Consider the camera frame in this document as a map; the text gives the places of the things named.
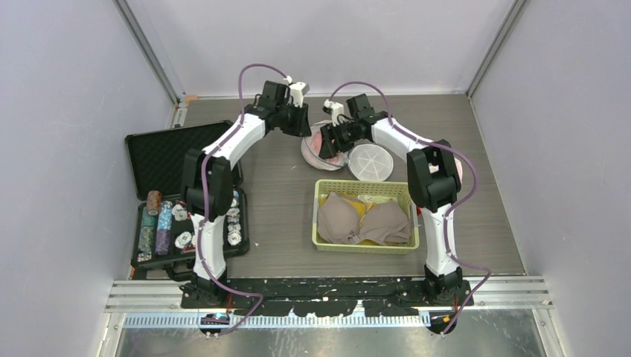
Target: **metal floor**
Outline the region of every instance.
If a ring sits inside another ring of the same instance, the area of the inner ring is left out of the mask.
[[[455,212],[458,256],[490,267],[494,274],[523,274],[515,240],[491,172],[487,154],[464,95],[391,97],[395,118],[410,130],[434,140],[447,139],[476,166],[477,194]],[[324,98],[309,97],[310,123],[326,119]],[[382,110],[379,97],[371,97]],[[238,100],[194,100],[185,125],[236,120]],[[302,158],[300,138],[270,132],[242,158],[248,195],[252,246],[248,254],[227,260],[230,277],[338,277],[422,275],[426,258],[425,233],[421,245],[406,256],[348,254],[317,251],[311,242],[313,194],[319,179],[353,179],[346,169],[325,172]],[[405,163],[394,158],[389,181],[406,181]],[[465,169],[460,197],[471,189],[471,173]],[[465,274],[480,275],[464,269]]]
[[[116,356],[139,355],[532,357],[545,350],[531,310],[465,310],[445,339],[424,327],[243,329],[209,340],[198,329],[124,328]]]

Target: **yellow basket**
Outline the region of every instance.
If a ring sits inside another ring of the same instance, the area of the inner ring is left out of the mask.
[[[408,192],[408,184],[405,182],[379,182],[379,181],[345,181],[345,180],[318,180],[315,183],[315,197],[313,198],[313,233],[311,240],[319,251],[346,251],[350,253],[380,253],[380,254],[408,254],[418,248],[418,216],[416,206],[412,202]],[[411,219],[414,229],[408,245],[349,245],[333,244],[322,239],[318,234],[318,209],[320,201],[331,192],[345,193],[347,195],[372,195],[388,197],[396,201],[403,212]]]

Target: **gray tabletop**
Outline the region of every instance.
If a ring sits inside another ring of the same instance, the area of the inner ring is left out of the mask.
[[[310,123],[326,119],[324,98],[310,97]],[[381,99],[371,103],[382,110]],[[433,140],[447,139],[477,168],[477,194],[455,212],[458,256],[485,265],[494,274],[523,274],[515,240],[491,171],[478,126],[463,95],[391,97],[395,118],[408,129]],[[194,100],[186,126],[237,118],[238,100]],[[342,169],[317,170],[303,159],[300,138],[270,132],[241,159],[248,197],[250,251],[227,260],[229,277],[338,277],[422,275],[426,258],[425,232],[420,229],[420,247],[405,256],[317,251],[311,242],[313,194],[319,179],[353,179]],[[459,198],[472,187],[465,168]],[[388,181],[407,181],[405,163],[394,158]],[[468,275],[481,275],[465,268]]]

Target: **white wall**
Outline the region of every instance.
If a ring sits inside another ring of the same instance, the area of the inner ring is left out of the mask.
[[[474,97],[573,356],[631,356],[631,3],[533,0]]]
[[[367,80],[402,93],[464,92],[513,0],[129,0],[187,94],[235,95],[251,62],[328,93]],[[259,93],[274,74],[246,76]],[[348,91],[359,91],[357,88]]]
[[[0,356],[93,356],[138,200],[127,134],[172,106],[114,4],[0,4]]]

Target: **beige bra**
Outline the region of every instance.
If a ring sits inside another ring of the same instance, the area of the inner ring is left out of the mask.
[[[335,244],[357,244],[367,239],[380,245],[409,241],[411,222],[396,202],[375,205],[360,218],[346,199],[360,202],[349,196],[341,198],[332,192],[320,207],[320,237]]]

